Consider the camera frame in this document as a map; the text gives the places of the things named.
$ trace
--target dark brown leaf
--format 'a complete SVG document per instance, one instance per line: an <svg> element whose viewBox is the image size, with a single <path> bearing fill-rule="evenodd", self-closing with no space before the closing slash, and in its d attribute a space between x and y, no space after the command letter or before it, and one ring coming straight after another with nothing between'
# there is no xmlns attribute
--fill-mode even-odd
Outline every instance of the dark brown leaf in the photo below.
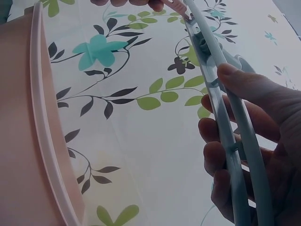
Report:
<svg viewBox="0 0 301 226"><path fill-rule="evenodd" d="M116 93L113 93L111 95L111 97L122 97L122 96L125 96L127 94L130 94L131 92L133 92L135 89L137 89L137 87L135 88L131 88L131 89L123 89L123 90L120 90Z"/></svg>
<svg viewBox="0 0 301 226"><path fill-rule="evenodd" d="M236 24L237 24L237 23L231 22L231 21L226 21L225 23L226 23L226 24L230 24L230 25L236 25Z"/></svg>
<svg viewBox="0 0 301 226"><path fill-rule="evenodd" d="M134 99L117 99L117 100L111 100L111 102L113 102L114 104L117 105L123 105L123 104L127 104L129 102L132 102Z"/></svg>
<svg viewBox="0 0 301 226"><path fill-rule="evenodd" d="M222 32L222 34L230 34L232 30L225 30Z"/></svg>
<svg viewBox="0 0 301 226"><path fill-rule="evenodd" d="M113 105L110 102L107 102L107 106L104 110L104 116L106 117L106 119L108 119L112 115L113 109Z"/></svg>
<svg viewBox="0 0 301 226"><path fill-rule="evenodd" d="M116 28L114 31L120 31L120 30L126 30L126 29L130 29L130 28L126 25L123 25L123 26Z"/></svg>
<svg viewBox="0 0 301 226"><path fill-rule="evenodd" d="M73 151L71 151L70 149L68 149L68 153L69 153L69 156L70 156L71 158L76 159L75 154L74 154Z"/></svg>
<svg viewBox="0 0 301 226"><path fill-rule="evenodd" d="M108 74L110 74L110 73L112 72L112 69L109 68L109 67L105 67L103 70L104 70L105 72L107 72Z"/></svg>
<svg viewBox="0 0 301 226"><path fill-rule="evenodd" d="M281 71L281 69L279 67L277 67L277 66L274 66L274 67L277 69L277 71L279 71L280 73L282 73L282 71Z"/></svg>
<svg viewBox="0 0 301 226"><path fill-rule="evenodd" d="M116 170L120 169L119 167L116 167L116 166L107 166L107 167L104 167L100 170L97 170L97 172L100 172L100 173L111 173L111 172L114 172Z"/></svg>
<svg viewBox="0 0 301 226"><path fill-rule="evenodd" d="M59 52L55 58L53 60L57 60L58 58L60 58L63 54L64 54L65 50L63 49L61 52Z"/></svg>
<svg viewBox="0 0 301 226"><path fill-rule="evenodd" d="M226 39L228 42L235 43L235 41L233 41L233 40L231 40L231 39L229 39L229 38L227 38L227 37L225 37L225 39Z"/></svg>
<svg viewBox="0 0 301 226"><path fill-rule="evenodd" d="M225 17L225 18L223 18L221 20L230 20L230 19L232 19L232 18L231 17Z"/></svg>
<svg viewBox="0 0 301 226"><path fill-rule="evenodd" d="M136 36L144 33L138 33L138 32L123 32L123 33L118 33L117 35L124 36L124 37L131 37L131 36Z"/></svg>
<svg viewBox="0 0 301 226"><path fill-rule="evenodd" d="M104 29L103 29L101 26L99 26L99 25L94 25L93 27L97 30L97 32L98 32L99 34L104 34Z"/></svg>
<svg viewBox="0 0 301 226"><path fill-rule="evenodd" d="M133 37L132 39L130 39L129 41L127 41L127 45L130 45L130 44L132 44L134 41L136 41L136 39L138 38L138 36L136 36L136 37Z"/></svg>
<svg viewBox="0 0 301 226"><path fill-rule="evenodd" d="M54 42L52 42L50 44L50 46L48 47L48 53L49 53L50 58L53 58L55 56L55 54L57 53L57 47Z"/></svg>
<svg viewBox="0 0 301 226"><path fill-rule="evenodd" d="M210 16L205 16L205 17L207 17L209 20L214 20L215 21L215 19L213 17L210 17Z"/></svg>
<svg viewBox="0 0 301 226"><path fill-rule="evenodd" d="M69 88L66 88L66 89L63 89L62 91L59 91L57 94L56 94L56 99L61 99L63 98L69 91L70 91L71 87Z"/></svg>
<svg viewBox="0 0 301 226"><path fill-rule="evenodd" d="M80 117L83 116L88 111L90 111L90 109L92 108L94 99L93 99L93 97L91 97L91 98L92 98L91 101L89 103L87 103L85 106L83 106L83 108L81 109Z"/></svg>
<svg viewBox="0 0 301 226"><path fill-rule="evenodd" d="M228 38L236 38L237 35L226 35L225 37L228 37Z"/></svg>
<svg viewBox="0 0 301 226"><path fill-rule="evenodd" d="M110 181L108 178L105 178L103 176L95 176L95 175L92 175L94 180L96 182L98 182L99 184L108 184L108 183L112 183L112 181Z"/></svg>
<svg viewBox="0 0 301 226"><path fill-rule="evenodd" d="M65 142L68 143L68 142L72 141L78 135L79 131L80 131L80 129L77 129L75 131L68 133L65 136Z"/></svg>
<svg viewBox="0 0 301 226"><path fill-rule="evenodd" d="M103 74L103 75L104 75L104 73L103 73L103 72L101 72L101 71L97 71L97 70L86 71L86 72L84 72L84 73L86 73L86 74L87 74L87 75L89 75L89 76L91 76L91 75L95 75L95 74Z"/></svg>
<svg viewBox="0 0 301 226"><path fill-rule="evenodd" d="M86 180L83 184L83 187L81 188L81 193L85 193L90 187L90 179Z"/></svg>
<svg viewBox="0 0 301 226"><path fill-rule="evenodd" d="M142 45L142 44L148 42L149 40L151 40L151 38L145 39L145 40L142 40L142 41L139 41L139 42L135 43L133 46L139 46L139 45Z"/></svg>
<svg viewBox="0 0 301 226"><path fill-rule="evenodd" d="M65 102L57 102L57 107L61 108L61 107L69 107L69 104L65 103Z"/></svg>
<svg viewBox="0 0 301 226"><path fill-rule="evenodd" d="M84 174L84 175L81 175L81 176L78 177L76 180L77 180L77 183L80 184L81 182L83 182L84 179L85 179L85 174Z"/></svg>
<svg viewBox="0 0 301 226"><path fill-rule="evenodd" d="M182 48L180 48L179 52L180 52L181 50L184 50L184 49L187 49L187 48L189 48L189 46L182 47Z"/></svg>
<svg viewBox="0 0 301 226"><path fill-rule="evenodd" d="M109 31L112 30L112 28L115 27L116 24L117 24L117 20L115 18L110 18L107 22Z"/></svg>

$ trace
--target pink plastic clip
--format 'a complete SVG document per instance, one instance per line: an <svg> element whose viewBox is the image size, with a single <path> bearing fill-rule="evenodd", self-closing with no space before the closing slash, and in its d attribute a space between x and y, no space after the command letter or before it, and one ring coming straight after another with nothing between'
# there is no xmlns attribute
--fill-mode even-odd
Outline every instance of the pink plastic clip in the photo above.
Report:
<svg viewBox="0 0 301 226"><path fill-rule="evenodd" d="M186 14L187 7L181 0L161 0L161 2L183 16L184 19L189 20L189 16Z"/></svg>

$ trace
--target finger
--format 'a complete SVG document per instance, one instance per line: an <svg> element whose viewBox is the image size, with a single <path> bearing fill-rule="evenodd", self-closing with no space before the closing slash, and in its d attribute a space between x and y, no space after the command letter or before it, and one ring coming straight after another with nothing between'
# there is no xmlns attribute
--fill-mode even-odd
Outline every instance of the finger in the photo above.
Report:
<svg viewBox="0 0 301 226"><path fill-rule="evenodd" d="M123 6L126 4L126 2L127 2L127 0L111 0L112 6L115 6L115 7Z"/></svg>
<svg viewBox="0 0 301 226"><path fill-rule="evenodd" d="M109 0L91 0L91 2L97 6L104 6Z"/></svg>
<svg viewBox="0 0 301 226"><path fill-rule="evenodd" d="M198 130L203 140L208 143L220 141L217 123L213 119L203 118L198 122Z"/></svg>
<svg viewBox="0 0 301 226"><path fill-rule="evenodd" d="M149 0L129 0L129 2L135 6L144 6L149 2Z"/></svg>
<svg viewBox="0 0 301 226"><path fill-rule="evenodd" d="M220 65L217 75L227 89L261 107L279 126L301 111L300 91L280 86L259 74L245 73L229 64Z"/></svg>
<svg viewBox="0 0 301 226"><path fill-rule="evenodd" d="M204 147L204 168L212 177L225 167L226 153L220 142L213 141Z"/></svg>
<svg viewBox="0 0 301 226"><path fill-rule="evenodd" d="M211 193L211 200L221 214L234 223L233 206L230 192L230 175L225 169L217 171L214 175L214 186ZM255 208L250 207L251 217L256 213Z"/></svg>
<svg viewBox="0 0 301 226"><path fill-rule="evenodd" d="M149 6L156 12L163 10L164 4L160 0L149 0Z"/></svg>
<svg viewBox="0 0 301 226"><path fill-rule="evenodd" d="M208 143L204 147L204 155L205 155L205 152L208 152L208 156L210 157L211 152L214 153L216 150L218 152L220 152L221 150L217 149L217 144L215 143L215 142L218 142L220 147L222 148L222 145L220 144L220 138L219 138L218 127L217 127L216 121L213 119L209 119L209 118L203 118L199 121L198 128L199 128L202 138ZM241 137L237 134L234 134L234 138L236 141L241 141ZM264 164L265 165L268 164L274 152L267 148L263 148L263 147L260 147L260 151L261 151L261 155L262 155Z"/></svg>
<svg viewBox="0 0 301 226"><path fill-rule="evenodd" d="M230 120L236 122L228 97L223 96L223 100ZM249 112L255 133L267 138L268 140L278 142L280 139L279 126L259 106L256 106L250 102L245 102L245 104ZM209 95L205 95L202 98L202 105L210 112L213 112Z"/></svg>

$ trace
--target green leaf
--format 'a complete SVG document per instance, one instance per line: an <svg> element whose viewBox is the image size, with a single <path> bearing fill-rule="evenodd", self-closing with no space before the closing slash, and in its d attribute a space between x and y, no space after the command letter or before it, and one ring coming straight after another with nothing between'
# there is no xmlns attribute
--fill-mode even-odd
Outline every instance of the green leaf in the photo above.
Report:
<svg viewBox="0 0 301 226"><path fill-rule="evenodd" d="M189 79L185 82L184 87L195 87L204 83L204 77L202 75Z"/></svg>
<svg viewBox="0 0 301 226"><path fill-rule="evenodd" d="M203 88L203 89L201 90L201 92L202 92L203 94L207 94L207 93L208 93L208 90L207 90L207 88L205 87L205 88Z"/></svg>
<svg viewBox="0 0 301 226"><path fill-rule="evenodd" d="M136 24L130 24L128 25L129 28L135 29L135 30L141 30L143 28L146 28L148 25L143 23L136 23Z"/></svg>
<svg viewBox="0 0 301 226"><path fill-rule="evenodd" d="M148 15L150 15L150 14L151 14L151 13L148 12L148 11L143 11L143 12L141 12L141 13L138 13L137 15L140 16L140 17L145 17L145 16L148 16Z"/></svg>
<svg viewBox="0 0 301 226"><path fill-rule="evenodd" d="M198 118L199 119L209 117L209 115L210 115L210 112L206 108L204 108L203 106L201 106L198 109Z"/></svg>
<svg viewBox="0 0 301 226"><path fill-rule="evenodd" d="M60 0L60 1L68 5L73 5L75 3L75 0Z"/></svg>
<svg viewBox="0 0 301 226"><path fill-rule="evenodd" d="M137 17L135 15L130 14L128 15L127 19L131 22L134 22L137 19Z"/></svg>
<svg viewBox="0 0 301 226"><path fill-rule="evenodd" d="M60 12L57 0L49 0L48 16L55 17Z"/></svg>
<svg viewBox="0 0 301 226"><path fill-rule="evenodd" d="M181 86L183 83L184 83L184 76L179 76L169 80L166 83L165 87L166 89L172 89Z"/></svg>
<svg viewBox="0 0 301 226"><path fill-rule="evenodd" d="M188 57L193 65L199 67L199 61L192 45L189 44L189 51L181 56Z"/></svg>
<svg viewBox="0 0 301 226"><path fill-rule="evenodd" d="M161 87L162 87L162 84L163 84L163 79L160 78L158 80L156 80L153 84L151 84L150 86L150 93L155 93L157 92Z"/></svg>
<svg viewBox="0 0 301 226"><path fill-rule="evenodd" d="M163 9L161 12L155 12L155 11L153 11L152 13L153 13L153 15L163 15L163 14L166 13L166 10Z"/></svg>
<svg viewBox="0 0 301 226"><path fill-rule="evenodd" d="M126 207L117 217L114 226L122 226L129 222L131 219L137 216L139 213L139 207L136 205L130 205Z"/></svg>
<svg viewBox="0 0 301 226"><path fill-rule="evenodd" d="M180 14L176 13L176 12L173 12L170 14L171 16L179 16Z"/></svg>
<svg viewBox="0 0 301 226"><path fill-rule="evenodd" d="M173 17L170 17L170 18L168 18L167 19L167 22L168 23L171 23L171 22L173 22L173 21L176 21L178 18L176 17L176 16L173 16Z"/></svg>
<svg viewBox="0 0 301 226"><path fill-rule="evenodd" d="M194 105L199 105L201 103L201 99L203 96L194 96L192 98L190 98L185 106L194 106Z"/></svg>
<svg viewBox="0 0 301 226"><path fill-rule="evenodd" d="M161 100L167 103L174 102L179 98L176 92L163 92L161 93Z"/></svg>
<svg viewBox="0 0 301 226"><path fill-rule="evenodd" d="M97 213L98 219L100 219L106 226L114 225L108 211L104 207L98 206L96 213Z"/></svg>
<svg viewBox="0 0 301 226"><path fill-rule="evenodd" d="M143 110L149 111L161 106L158 99L154 97L142 97L137 99L137 103Z"/></svg>
<svg viewBox="0 0 301 226"><path fill-rule="evenodd" d="M158 20L154 19L154 18L143 18L141 19L142 22L145 22L147 24L154 24L156 22L158 22Z"/></svg>
<svg viewBox="0 0 301 226"><path fill-rule="evenodd" d="M110 12L110 13L108 13L108 16L109 16L109 15L113 15L113 14L115 14L115 13L117 13L117 11L115 11L115 12Z"/></svg>

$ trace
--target flower print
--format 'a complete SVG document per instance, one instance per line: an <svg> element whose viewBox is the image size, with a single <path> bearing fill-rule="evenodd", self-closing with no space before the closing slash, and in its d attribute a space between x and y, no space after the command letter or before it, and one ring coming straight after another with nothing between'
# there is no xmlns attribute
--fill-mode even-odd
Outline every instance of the flower print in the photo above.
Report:
<svg viewBox="0 0 301 226"><path fill-rule="evenodd" d="M79 61L79 70L83 71L91 67L96 59L105 67L110 67L115 62L112 51L124 48L128 43L124 41L107 42L106 37L98 34L91 38L90 43L81 43L73 50L73 53L84 53Z"/></svg>
<svg viewBox="0 0 301 226"><path fill-rule="evenodd" d="M60 8L58 6L58 0L40 0L40 1L43 3L44 8L48 6L49 17L54 17L60 12ZM75 4L75 0L60 0L60 1L68 5Z"/></svg>
<svg viewBox="0 0 301 226"><path fill-rule="evenodd" d="M278 21L275 17L271 16L270 14L268 15L268 17L274 22L278 24Z"/></svg>
<svg viewBox="0 0 301 226"><path fill-rule="evenodd" d="M265 35L266 38L270 39L271 41L276 40L270 32L269 33L265 32L265 33L266 33Z"/></svg>
<svg viewBox="0 0 301 226"><path fill-rule="evenodd" d="M270 32L265 32L265 33L266 33L266 34L265 34L265 37L266 37L267 39L270 39L271 41L273 41L274 44L277 46L276 39L273 37L273 35L272 35Z"/></svg>
<svg viewBox="0 0 301 226"><path fill-rule="evenodd" d="M211 14L211 16L217 16L220 19L224 19L225 18L225 14L222 13L222 12L220 12L220 11L218 11L218 10L216 10L216 9L210 11L209 13Z"/></svg>
<svg viewBox="0 0 301 226"><path fill-rule="evenodd" d="M173 69L177 69L178 74L184 74L186 69L194 69L195 66L193 64L191 64L190 61L187 61L187 60L188 60L188 58L186 58L185 60L182 60L179 57L176 57L174 59L174 64L170 65L167 70L171 71Z"/></svg>

